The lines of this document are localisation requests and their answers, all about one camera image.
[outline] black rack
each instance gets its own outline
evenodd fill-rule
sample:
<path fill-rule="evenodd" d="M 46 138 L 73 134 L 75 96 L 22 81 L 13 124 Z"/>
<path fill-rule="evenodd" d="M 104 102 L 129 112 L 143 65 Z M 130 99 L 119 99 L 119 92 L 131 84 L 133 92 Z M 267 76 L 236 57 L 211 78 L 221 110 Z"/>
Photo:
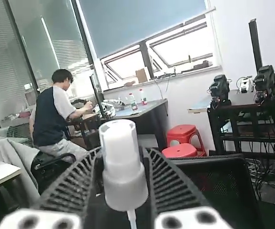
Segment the black rack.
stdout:
<path fill-rule="evenodd" d="M 233 141 L 237 153 L 244 153 L 241 142 L 275 144 L 275 100 L 259 105 L 254 102 L 255 93 L 237 94 L 230 91 L 229 96 L 231 105 L 207 109 L 216 154 L 227 154 L 224 141 Z M 261 157 L 272 159 L 270 154 L 262 154 Z"/>

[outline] water bottle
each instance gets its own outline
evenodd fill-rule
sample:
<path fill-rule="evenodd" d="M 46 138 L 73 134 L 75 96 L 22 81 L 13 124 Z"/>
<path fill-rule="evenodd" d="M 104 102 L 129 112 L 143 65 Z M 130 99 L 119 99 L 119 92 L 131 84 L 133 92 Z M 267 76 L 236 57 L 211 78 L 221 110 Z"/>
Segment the water bottle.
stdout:
<path fill-rule="evenodd" d="M 136 111 L 138 109 L 136 100 L 134 98 L 134 95 L 132 93 L 129 94 L 130 104 L 133 111 Z"/>
<path fill-rule="evenodd" d="M 146 98 L 145 93 L 143 92 L 142 89 L 139 89 L 139 91 L 141 93 L 141 102 L 142 102 L 142 105 L 147 105 L 147 98 Z"/>

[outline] stacked stools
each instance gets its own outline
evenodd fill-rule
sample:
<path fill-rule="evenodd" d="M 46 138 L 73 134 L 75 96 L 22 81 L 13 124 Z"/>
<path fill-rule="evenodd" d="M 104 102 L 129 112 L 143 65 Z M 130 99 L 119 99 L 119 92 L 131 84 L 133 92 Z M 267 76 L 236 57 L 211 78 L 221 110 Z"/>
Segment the stacked stools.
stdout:
<path fill-rule="evenodd" d="M 195 135 L 198 137 L 201 147 L 196 148 L 191 144 L 191 139 Z M 171 146 L 172 141 L 177 141 L 179 145 Z M 162 152 L 167 158 L 206 155 L 200 133 L 195 125 L 178 125 L 169 130 L 167 133 L 167 145 L 168 148 Z"/>

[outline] grey cloth on chair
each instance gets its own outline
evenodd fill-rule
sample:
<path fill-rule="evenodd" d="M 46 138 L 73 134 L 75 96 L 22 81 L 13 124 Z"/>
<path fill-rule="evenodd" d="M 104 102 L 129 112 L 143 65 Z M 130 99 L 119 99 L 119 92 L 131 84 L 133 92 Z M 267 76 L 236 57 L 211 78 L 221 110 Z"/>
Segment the grey cloth on chair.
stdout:
<path fill-rule="evenodd" d="M 40 197 L 31 164 L 39 150 L 4 138 L 0 140 L 0 161 L 21 168 L 21 174 L 5 188 L 21 207 L 33 205 Z"/>

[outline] grey pants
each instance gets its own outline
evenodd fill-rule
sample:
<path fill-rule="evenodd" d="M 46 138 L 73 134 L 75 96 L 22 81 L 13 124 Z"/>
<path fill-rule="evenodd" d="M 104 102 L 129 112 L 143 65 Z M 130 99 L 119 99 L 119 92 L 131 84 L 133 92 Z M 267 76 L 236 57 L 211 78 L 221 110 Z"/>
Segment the grey pants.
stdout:
<path fill-rule="evenodd" d="M 40 146 L 39 149 L 53 156 L 60 156 L 62 154 L 70 153 L 73 154 L 77 160 L 85 157 L 88 153 L 86 149 L 74 144 L 71 141 L 62 139 L 60 142 L 51 146 Z M 65 158 L 65 161 L 72 162 L 70 158 Z"/>

